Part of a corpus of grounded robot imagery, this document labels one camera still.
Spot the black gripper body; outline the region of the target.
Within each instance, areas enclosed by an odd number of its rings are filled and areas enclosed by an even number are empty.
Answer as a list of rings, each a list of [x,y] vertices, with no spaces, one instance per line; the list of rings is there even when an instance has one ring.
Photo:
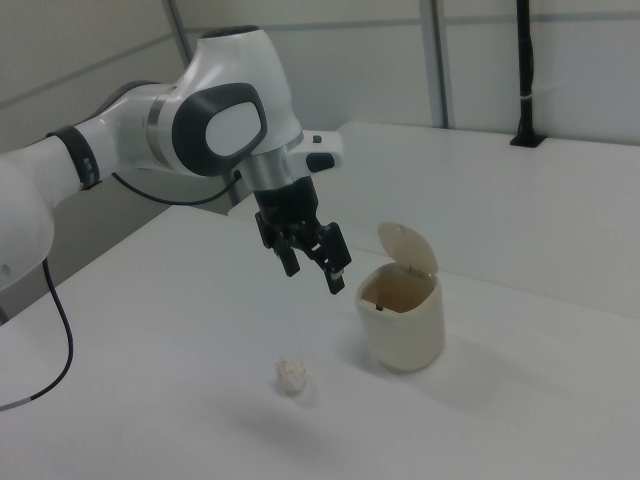
[[[255,191],[254,197],[259,207],[255,217],[261,233],[302,224],[308,227],[320,225],[318,197],[310,176],[277,189]]]

